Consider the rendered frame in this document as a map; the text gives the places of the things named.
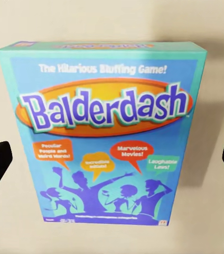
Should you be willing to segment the board game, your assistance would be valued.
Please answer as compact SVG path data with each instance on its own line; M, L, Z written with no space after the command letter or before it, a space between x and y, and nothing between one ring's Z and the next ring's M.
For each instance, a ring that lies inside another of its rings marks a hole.
M0 48L44 222L168 226L207 52L190 41Z

